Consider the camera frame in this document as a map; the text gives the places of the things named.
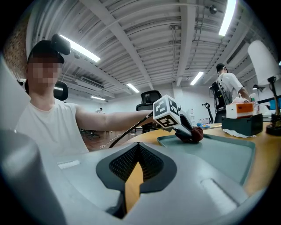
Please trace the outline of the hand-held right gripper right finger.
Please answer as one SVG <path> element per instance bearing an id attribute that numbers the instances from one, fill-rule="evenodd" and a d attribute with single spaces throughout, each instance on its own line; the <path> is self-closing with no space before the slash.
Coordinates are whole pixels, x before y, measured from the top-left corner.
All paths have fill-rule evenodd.
<path id="1" fill-rule="evenodd" d="M 246 194 L 238 183 L 197 156 L 159 145 L 171 158 L 174 179 L 160 192 L 142 193 L 124 217 L 132 225 L 240 225 L 264 194 Z"/>

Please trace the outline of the person's left forearm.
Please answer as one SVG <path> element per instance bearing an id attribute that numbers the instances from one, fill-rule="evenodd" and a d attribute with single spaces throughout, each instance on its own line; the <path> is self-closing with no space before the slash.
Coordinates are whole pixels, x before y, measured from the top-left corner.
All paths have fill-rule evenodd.
<path id="1" fill-rule="evenodd" d="M 99 115 L 95 130 L 97 131 L 125 131 L 142 121 L 152 113 L 152 110 L 135 112 L 115 112 Z"/>

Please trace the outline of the grey-green tray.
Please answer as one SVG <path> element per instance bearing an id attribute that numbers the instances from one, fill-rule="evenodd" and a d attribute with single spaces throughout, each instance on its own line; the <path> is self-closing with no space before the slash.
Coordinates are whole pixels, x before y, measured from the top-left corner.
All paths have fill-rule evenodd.
<path id="1" fill-rule="evenodd" d="M 158 143 L 171 150 L 198 156 L 244 186 L 255 158 L 256 145 L 247 140 L 204 134 L 198 143 L 184 143 L 177 136 L 162 136 Z"/>

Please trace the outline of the ceiling air conditioner unit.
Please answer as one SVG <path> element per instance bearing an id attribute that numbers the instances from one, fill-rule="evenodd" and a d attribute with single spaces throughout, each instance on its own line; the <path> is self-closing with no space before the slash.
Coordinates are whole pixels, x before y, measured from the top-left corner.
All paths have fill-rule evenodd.
<path id="1" fill-rule="evenodd" d="M 92 79 L 89 79 L 87 77 L 81 76 L 78 79 L 75 79 L 75 82 L 77 85 L 89 88 L 91 90 L 102 90 L 104 89 L 104 86 Z"/>

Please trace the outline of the black cap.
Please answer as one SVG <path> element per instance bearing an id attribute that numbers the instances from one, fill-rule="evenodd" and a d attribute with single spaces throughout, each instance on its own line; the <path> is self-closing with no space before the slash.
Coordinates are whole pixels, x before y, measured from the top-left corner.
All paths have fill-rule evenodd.
<path id="1" fill-rule="evenodd" d="M 64 64 L 65 60 L 61 55 L 61 51 L 50 40 L 42 40 L 38 42 L 29 53 L 27 63 L 33 57 L 57 58 L 59 63 Z"/>

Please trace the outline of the brown cloth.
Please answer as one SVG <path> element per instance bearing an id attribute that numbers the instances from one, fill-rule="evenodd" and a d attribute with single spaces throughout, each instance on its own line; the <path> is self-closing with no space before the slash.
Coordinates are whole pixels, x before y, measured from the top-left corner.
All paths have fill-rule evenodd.
<path id="1" fill-rule="evenodd" d="M 203 130 L 200 127 L 193 127 L 191 131 L 191 138 L 189 141 L 182 141 L 184 143 L 198 143 L 203 139 Z"/>

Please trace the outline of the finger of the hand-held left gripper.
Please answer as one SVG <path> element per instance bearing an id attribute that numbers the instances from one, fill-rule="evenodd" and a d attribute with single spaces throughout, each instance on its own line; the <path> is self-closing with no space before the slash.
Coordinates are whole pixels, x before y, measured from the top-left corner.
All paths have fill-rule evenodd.
<path id="1" fill-rule="evenodd" d="M 191 123 L 190 118 L 187 115 L 187 113 L 184 112 L 183 110 L 180 110 L 179 111 L 179 116 L 180 116 L 180 125 L 186 127 L 190 131 L 192 131 L 193 126 L 192 126 L 192 123 Z"/>
<path id="2" fill-rule="evenodd" d="M 178 124 L 175 126 L 175 135 L 182 141 L 189 141 L 191 138 L 191 131 Z"/>

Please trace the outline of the dark green box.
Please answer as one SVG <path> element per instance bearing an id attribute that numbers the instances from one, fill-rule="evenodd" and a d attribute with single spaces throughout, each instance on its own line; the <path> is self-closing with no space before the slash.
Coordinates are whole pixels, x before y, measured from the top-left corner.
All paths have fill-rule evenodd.
<path id="1" fill-rule="evenodd" d="M 262 114 L 257 114 L 251 117 L 237 119 L 230 119 L 223 116 L 222 129 L 236 131 L 246 136 L 256 135 L 263 131 L 263 116 Z"/>

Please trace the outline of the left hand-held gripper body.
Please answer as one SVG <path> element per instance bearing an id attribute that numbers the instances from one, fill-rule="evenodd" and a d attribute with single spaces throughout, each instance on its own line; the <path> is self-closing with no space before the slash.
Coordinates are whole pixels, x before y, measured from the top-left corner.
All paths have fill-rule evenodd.
<path id="1" fill-rule="evenodd" d="M 174 98 L 164 95 L 153 103 L 153 120 L 164 129 L 178 129 L 180 114 Z"/>

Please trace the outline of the white and orange box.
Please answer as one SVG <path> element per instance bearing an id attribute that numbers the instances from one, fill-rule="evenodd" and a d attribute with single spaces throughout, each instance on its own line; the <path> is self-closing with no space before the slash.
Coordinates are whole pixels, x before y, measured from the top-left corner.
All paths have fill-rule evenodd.
<path id="1" fill-rule="evenodd" d="M 237 119 L 253 115 L 253 104 L 251 102 L 231 103 L 226 106 L 226 117 Z"/>

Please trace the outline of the black mesh office chair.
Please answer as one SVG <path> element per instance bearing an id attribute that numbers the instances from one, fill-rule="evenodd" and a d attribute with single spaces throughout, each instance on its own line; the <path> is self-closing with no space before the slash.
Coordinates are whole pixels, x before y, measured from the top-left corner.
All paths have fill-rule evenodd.
<path id="1" fill-rule="evenodd" d="M 141 94 L 141 103 L 136 106 L 137 111 L 142 110 L 152 110 L 153 109 L 153 103 L 157 100 L 159 100 L 162 97 L 159 91 L 152 90 L 147 91 Z M 160 128 L 160 125 L 158 125 L 156 122 L 153 123 L 147 123 L 145 125 L 142 125 L 142 133 L 147 133 L 152 130 L 156 130 Z"/>

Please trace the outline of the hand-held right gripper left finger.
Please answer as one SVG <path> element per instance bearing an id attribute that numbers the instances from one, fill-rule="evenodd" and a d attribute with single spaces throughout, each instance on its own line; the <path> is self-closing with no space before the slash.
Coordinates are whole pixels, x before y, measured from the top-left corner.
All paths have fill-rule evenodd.
<path id="1" fill-rule="evenodd" d="M 57 157 L 57 165 L 72 185 L 103 211 L 123 218 L 125 183 L 138 160 L 138 143 Z"/>

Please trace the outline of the table lamp with white shade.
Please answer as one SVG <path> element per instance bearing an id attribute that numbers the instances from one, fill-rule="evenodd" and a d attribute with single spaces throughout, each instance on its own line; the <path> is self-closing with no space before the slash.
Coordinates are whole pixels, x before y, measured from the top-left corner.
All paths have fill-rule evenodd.
<path id="1" fill-rule="evenodd" d="M 260 40 L 253 41 L 248 47 L 259 85 L 269 85 L 275 101 L 275 113 L 271 115 L 266 133 L 281 136 L 281 114 L 274 83 L 281 78 L 281 70 L 268 48 Z"/>

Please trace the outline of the person's white shirt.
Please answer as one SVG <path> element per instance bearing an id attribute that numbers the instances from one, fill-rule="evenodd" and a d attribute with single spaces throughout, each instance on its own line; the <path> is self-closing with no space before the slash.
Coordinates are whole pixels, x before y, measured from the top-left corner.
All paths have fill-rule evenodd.
<path id="1" fill-rule="evenodd" d="M 49 111 L 29 103 L 16 125 L 16 131 L 32 138 L 53 156 L 89 152 L 76 122 L 76 104 L 55 100 Z"/>

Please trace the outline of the blue-screen monitor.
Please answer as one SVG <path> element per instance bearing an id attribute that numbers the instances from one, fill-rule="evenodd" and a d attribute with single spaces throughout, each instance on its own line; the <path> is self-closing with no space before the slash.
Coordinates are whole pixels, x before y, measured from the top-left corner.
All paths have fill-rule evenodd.
<path id="1" fill-rule="evenodd" d="M 279 109 L 281 109 L 281 95 L 278 96 L 277 102 L 278 102 Z M 259 104 L 265 104 L 265 106 L 269 110 L 275 110 L 276 109 L 275 99 L 274 98 L 268 98 L 268 99 L 260 100 L 260 101 L 258 101 L 258 103 Z"/>

